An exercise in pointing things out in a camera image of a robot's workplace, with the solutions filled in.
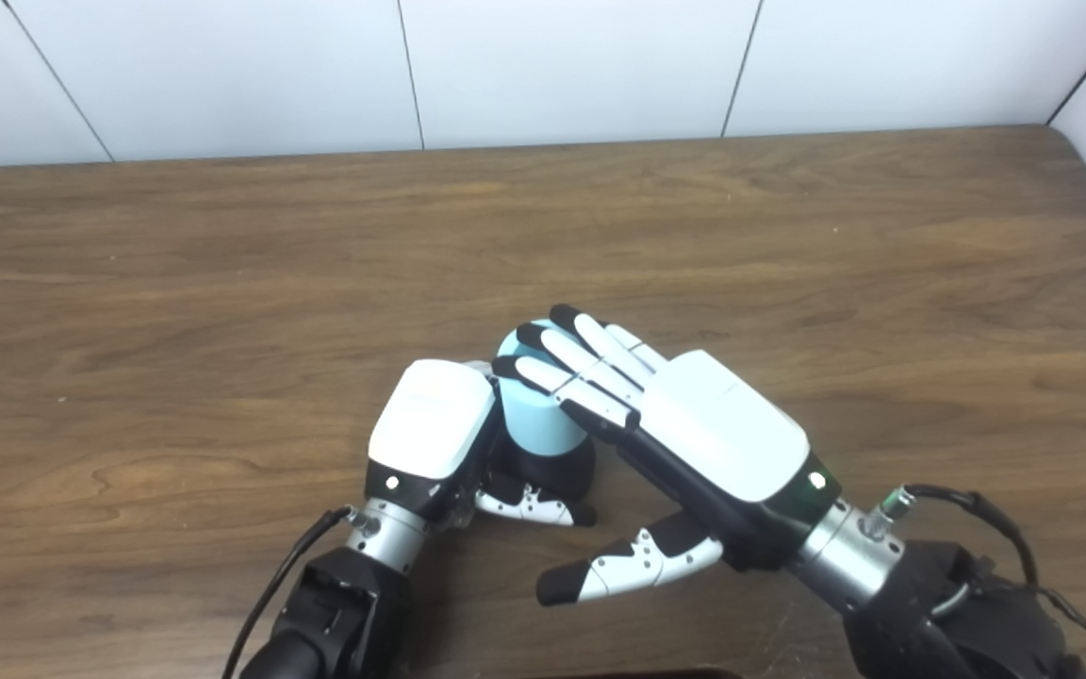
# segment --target wood grain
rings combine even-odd
[[[557,301],[736,367],[857,504],[986,491],[1086,613],[1086,167],[1047,128],[0,168],[0,679],[218,674],[404,366]],[[668,510],[598,464],[594,529],[428,548],[399,675],[854,676],[784,575],[540,609]]]

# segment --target light blue cylinder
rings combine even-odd
[[[560,330],[555,323],[545,318],[534,323]],[[533,356],[535,360],[555,365],[551,356],[518,342],[517,330],[505,337],[496,350],[496,355]],[[566,416],[554,400],[531,390],[517,379],[502,378],[500,386],[501,404],[505,411],[505,429],[522,450],[535,455],[563,455],[585,440],[588,436],[585,430]]]

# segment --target cable connector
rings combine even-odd
[[[350,512],[346,512],[343,519],[353,526],[354,531],[361,533],[363,538],[370,538],[380,531],[380,519],[358,507],[350,507]]]
[[[858,529],[861,529],[862,536],[874,542],[884,540],[891,532],[891,527],[900,518],[908,516],[908,512],[915,503],[917,498],[909,493],[905,487],[897,487],[868,515],[858,519]]]

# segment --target black cable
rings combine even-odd
[[[275,593],[279,590],[279,586],[283,584],[285,577],[288,577],[288,573],[296,565],[296,559],[301,558],[304,552],[310,551],[310,546],[313,546],[313,542],[318,541],[320,536],[325,536],[325,533],[329,532],[329,529],[338,525],[338,521],[346,518],[354,511],[353,506],[345,505],[336,508],[336,511],[323,513],[320,518],[316,520],[316,524],[305,530],[301,539],[292,545],[292,550],[288,552],[288,557],[283,558],[283,563],[279,564],[279,568],[275,569],[275,575],[270,577],[267,588],[263,590],[262,596],[258,596],[258,601],[254,602],[254,608],[250,611],[245,623],[241,625],[238,638],[232,642],[229,658],[225,662],[225,671],[220,674],[220,679],[232,679],[232,671],[237,669],[238,661],[241,658],[242,650],[245,650],[250,632],[254,630],[254,625],[258,623],[263,609],[266,609],[267,604],[270,603],[270,598],[275,596]]]
[[[1030,592],[1038,594],[1038,596],[1044,596],[1047,599],[1048,602],[1051,603],[1052,606],[1056,607],[1056,609],[1059,609],[1061,614],[1068,616],[1068,619],[1070,619],[1070,621],[1074,623],[1075,625],[1078,625],[1086,632],[1086,618],[1084,618],[1083,614],[1079,611],[1077,611],[1076,607],[1074,607],[1074,605],[1072,605],[1072,603],[1068,601],[1068,599],[1062,596],[1058,590],[1039,588],[1039,586],[1037,584],[1016,584],[1016,583],[997,586],[995,589],[1030,590]]]
[[[909,482],[908,486],[904,486],[904,489],[917,498],[931,498],[956,504],[998,530],[1000,536],[1008,538],[1008,541],[1016,548],[1016,555],[1021,558],[1021,570],[1025,571],[1025,582],[1033,586],[1038,584],[1038,563],[1037,559],[1033,558],[1030,542],[1025,541],[1025,536],[1022,536],[1021,527],[1016,525],[1016,521],[1009,518],[1007,513],[1000,511],[990,500],[978,493],[945,489],[943,486],[927,486],[923,482]]]

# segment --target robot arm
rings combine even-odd
[[[296,557],[340,520],[353,526],[346,544],[306,564],[242,679],[387,676],[409,619],[418,552],[432,532],[468,524],[476,508],[543,524],[592,524],[592,511],[572,498],[491,471],[505,439],[488,364],[409,365],[371,431],[366,506],[327,512],[298,541],[242,627],[225,679]],[[530,511],[516,511],[525,503]]]
[[[796,422],[706,352],[672,361],[616,325],[565,304],[518,339],[551,356],[501,357],[494,370],[554,399],[579,425],[682,507],[594,557],[540,577],[544,605],[610,596],[693,575],[786,568],[842,617],[869,679],[1077,679],[1086,676],[1043,611],[1028,546],[982,495],[906,486],[874,511],[841,487]],[[952,542],[901,541],[892,527],[919,496],[945,499],[999,529],[1022,554],[1026,583],[992,573]]]

